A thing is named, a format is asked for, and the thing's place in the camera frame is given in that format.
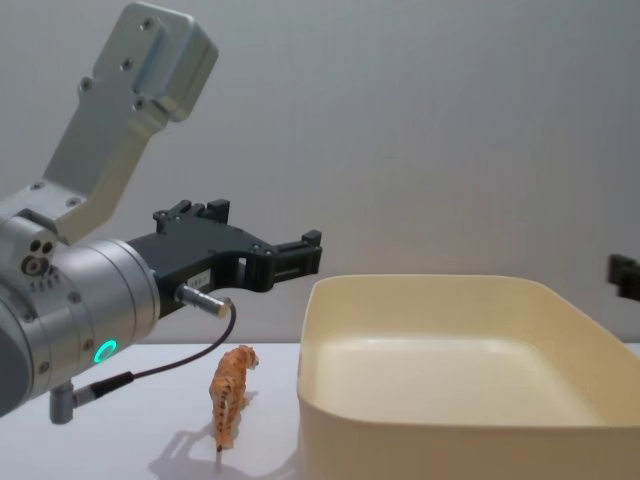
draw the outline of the green indicator light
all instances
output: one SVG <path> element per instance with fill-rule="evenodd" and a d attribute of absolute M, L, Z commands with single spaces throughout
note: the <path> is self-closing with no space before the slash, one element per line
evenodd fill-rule
<path fill-rule="evenodd" d="M 104 362 L 107 358 L 116 353 L 117 349 L 118 342 L 116 342 L 115 340 L 107 340 L 102 345 L 100 345 L 100 348 L 98 348 L 98 350 L 96 350 L 96 354 L 93 356 L 93 363 Z"/>

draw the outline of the white table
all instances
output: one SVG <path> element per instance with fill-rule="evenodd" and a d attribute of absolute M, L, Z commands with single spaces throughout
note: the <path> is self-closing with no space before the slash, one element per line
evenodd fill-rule
<path fill-rule="evenodd" d="M 0 478 L 35 480 L 302 480 L 298 463 L 298 345 L 255 345 L 256 392 L 220 469 L 211 432 L 209 382 L 221 354 L 141 379 L 86 405 L 65 426 L 40 397 L 0 419 Z M 76 387 L 182 358 L 204 345 L 138 345 L 77 377 Z M 640 344 L 629 345 L 640 356 Z"/>

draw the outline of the plastic tray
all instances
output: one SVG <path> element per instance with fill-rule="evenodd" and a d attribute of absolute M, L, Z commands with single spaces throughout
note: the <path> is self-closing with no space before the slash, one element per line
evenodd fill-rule
<path fill-rule="evenodd" d="M 527 280 L 317 283 L 298 396 L 309 480 L 640 478 L 640 361 Z"/>

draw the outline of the plastic animal figurine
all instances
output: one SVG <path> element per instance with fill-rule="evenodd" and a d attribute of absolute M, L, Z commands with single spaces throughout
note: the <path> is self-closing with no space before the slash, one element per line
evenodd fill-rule
<path fill-rule="evenodd" d="M 253 370 L 258 363 L 256 352 L 246 345 L 234 348 L 220 359 L 209 387 L 218 452 L 233 448 L 233 427 L 240 409 L 249 403 L 245 395 L 247 370 Z"/>

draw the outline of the white backdrop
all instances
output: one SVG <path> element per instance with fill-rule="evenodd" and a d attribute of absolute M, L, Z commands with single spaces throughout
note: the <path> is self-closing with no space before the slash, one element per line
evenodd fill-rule
<path fill-rule="evenodd" d="M 0 5 L 1 195 L 43 171 L 126 3 Z M 609 253 L 640 256 L 640 2 L 157 3 L 194 15 L 220 60 L 92 237 L 222 197 L 273 243 L 322 230 L 323 275 L 523 276 L 640 339 L 640 304 L 605 283 Z M 295 340 L 317 279 L 234 293 L 235 339 Z M 185 310 L 151 340 L 220 328 Z"/>

